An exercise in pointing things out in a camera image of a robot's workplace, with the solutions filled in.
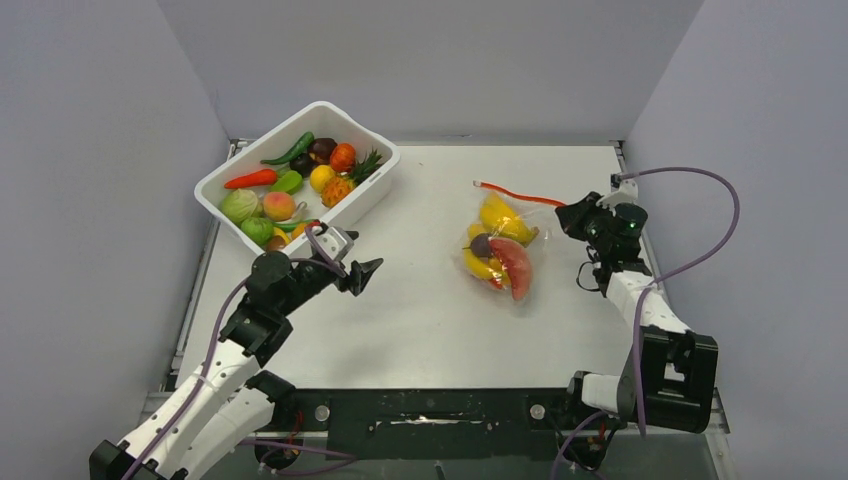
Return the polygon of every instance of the bag of toy fruit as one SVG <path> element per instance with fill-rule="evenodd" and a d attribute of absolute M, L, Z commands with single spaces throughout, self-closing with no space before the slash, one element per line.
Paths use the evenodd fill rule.
<path fill-rule="evenodd" d="M 483 201 L 463 236 L 459 263 L 480 284 L 522 302 L 533 288 L 533 267 L 550 235 L 540 223 L 544 207 L 500 194 L 510 192 L 496 185 L 475 185 L 481 187 Z"/>

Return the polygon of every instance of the red fruit slice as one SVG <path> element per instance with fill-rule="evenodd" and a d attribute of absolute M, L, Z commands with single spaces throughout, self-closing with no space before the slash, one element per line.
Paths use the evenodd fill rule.
<path fill-rule="evenodd" d="M 489 246 L 495 258 L 503 265 L 504 272 L 512 283 L 512 299 L 521 300 L 530 291 L 533 282 L 533 265 L 524 247 L 515 240 L 492 237 Z"/>

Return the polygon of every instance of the gray backdrop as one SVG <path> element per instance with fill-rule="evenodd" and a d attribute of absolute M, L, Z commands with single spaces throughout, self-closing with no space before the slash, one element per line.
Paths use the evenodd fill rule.
<path fill-rule="evenodd" d="M 0 478 L 88 478 L 165 372 L 226 154 L 153 0 L 0 2 Z"/>
<path fill-rule="evenodd" d="M 742 478 L 848 477 L 846 21 L 844 0 L 707 0 L 625 144 L 631 168 L 710 168 L 739 189 L 736 237 L 669 290 L 718 338 Z M 640 184 L 665 270 L 727 227 L 716 185 Z"/>
<path fill-rule="evenodd" d="M 624 138 L 701 3 L 159 0 L 231 137 L 329 100 L 394 139 L 546 143 Z"/>

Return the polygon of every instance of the white bin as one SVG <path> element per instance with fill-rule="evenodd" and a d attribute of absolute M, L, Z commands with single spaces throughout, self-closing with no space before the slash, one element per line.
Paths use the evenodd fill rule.
<path fill-rule="evenodd" d="M 309 179 L 305 178 L 306 184 L 294 196 L 296 201 L 308 203 L 308 218 L 318 218 L 328 225 L 349 229 L 391 188 L 392 169 L 400 161 L 397 145 L 356 123 L 347 113 L 329 102 L 312 103 L 216 168 L 194 188 L 197 201 L 257 255 L 263 252 L 262 248 L 218 209 L 218 204 L 229 192 L 224 184 L 235 177 L 268 168 L 268 165 L 259 163 L 260 160 L 280 157 L 307 131 L 313 132 L 315 138 L 331 137 L 338 143 L 353 145 L 357 158 L 372 148 L 383 155 L 383 165 L 332 209 L 321 204 L 320 196 L 309 187 Z M 267 187 L 256 188 L 257 192 L 266 190 Z M 301 235 L 286 247 L 285 253 L 291 257 L 308 256 L 307 243 L 306 235 Z"/>

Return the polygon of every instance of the red chili pepper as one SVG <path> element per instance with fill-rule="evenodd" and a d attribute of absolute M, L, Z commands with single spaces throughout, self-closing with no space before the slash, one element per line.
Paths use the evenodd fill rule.
<path fill-rule="evenodd" d="M 277 172 L 270 168 L 263 168 L 258 172 L 249 173 L 230 180 L 224 184 L 224 188 L 258 187 L 260 185 L 273 185 L 276 182 Z"/>

